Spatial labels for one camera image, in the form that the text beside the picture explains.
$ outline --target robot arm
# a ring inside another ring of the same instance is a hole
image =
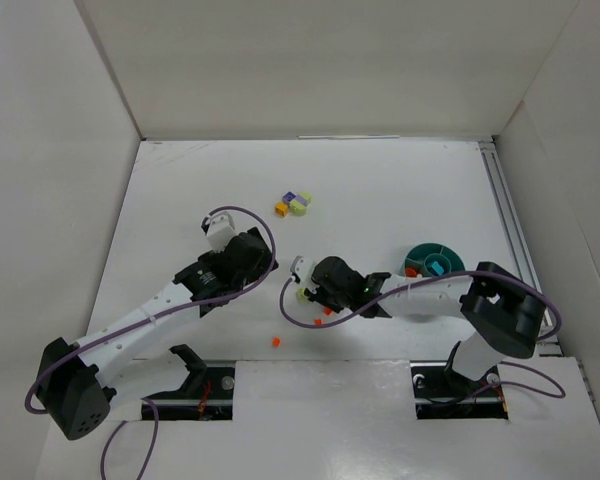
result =
[[[481,262],[477,271],[514,278],[495,263]],[[439,281],[393,295],[388,292],[421,279],[390,273],[363,277],[338,257],[327,257],[317,265],[298,257],[291,267],[294,280],[307,285],[303,295],[340,312],[356,311],[379,299],[360,313],[363,317],[442,315],[468,320],[476,332],[457,344],[447,361],[450,374],[480,380],[504,357],[533,356],[545,305],[506,281],[472,277]]]
[[[38,376],[75,349],[103,340],[60,366],[36,392],[69,440],[87,435],[111,408],[130,400],[162,391],[194,391],[206,365],[188,346],[173,346],[157,359],[134,359],[167,334],[226,305],[246,285],[262,277],[272,262],[273,268],[277,267],[258,229],[236,233],[227,212],[211,217],[203,229],[212,249],[177,273],[150,300],[72,345],[58,338],[45,348]],[[189,309],[191,302],[202,303]],[[181,312],[184,309],[188,309],[186,313]],[[146,319],[150,321],[104,341],[111,332]]]

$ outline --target wall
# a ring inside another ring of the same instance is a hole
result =
[[[500,133],[577,0],[79,0],[143,135]]]
[[[600,0],[580,1],[497,146],[600,417]]]
[[[0,0],[0,478],[32,478],[42,348],[89,317],[138,135],[70,0]]]

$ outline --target blue block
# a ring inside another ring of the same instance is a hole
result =
[[[427,265],[427,268],[430,272],[435,272],[436,276],[442,275],[444,273],[444,268],[438,262],[431,262]]]
[[[295,193],[293,193],[293,192],[287,192],[282,197],[282,203],[284,203],[285,205],[289,205],[291,203],[291,200],[293,200],[294,198],[296,198],[296,194]]]

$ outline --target white panel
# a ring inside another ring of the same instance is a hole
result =
[[[600,416],[600,277],[587,239],[526,108],[498,151],[540,283],[564,316],[561,344],[584,362]]]
[[[499,133],[577,0],[82,0],[143,135]]]
[[[600,0],[582,0],[499,149],[561,341],[600,415]]]
[[[275,215],[288,190],[313,195],[306,216]],[[166,337],[151,355],[187,343],[207,360],[446,359],[474,331],[465,320],[360,318],[328,331],[285,322],[278,294],[292,261],[337,255],[363,274],[398,273],[413,246],[432,241],[455,250],[469,268],[481,260],[513,268],[475,142],[144,142],[89,331],[142,304],[209,250],[200,222],[221,205],[245,206],[265,218],[280,268],[244,298]],[[240,214],[235,221],[239,231],[255,223]],[[295,289],[288,293],[290,311],[313,323],[321,309],[299,306]],[[280,348],[271,347],[274,336]]]
[[[31,478],[42,348],[85,326],[138,136],[67,0],[0,1],[0,478]]]
[[[234,420],[164,422],[146,480],[600,479],[600,426],[573,359],[532,363],[562,400],[506,389],[510,420],[417,420],[408,362],[241,362]],[[538,388],[519,369],[502,378]],[[36,478],[96,480],[117,422],[77,442],[51,427]],[[135,478],[151,422],[113,441],[109,478]]]

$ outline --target pile of blocks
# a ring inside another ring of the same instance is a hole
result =
[[[311,205],[311,194],[308,192],[300,192],[299,195],[287,192],[282,197],[282,202],[276,203],[276,213],[281,217],[286,217],[291,210],[291,213],[301,217],[306,215],[309,205]]]

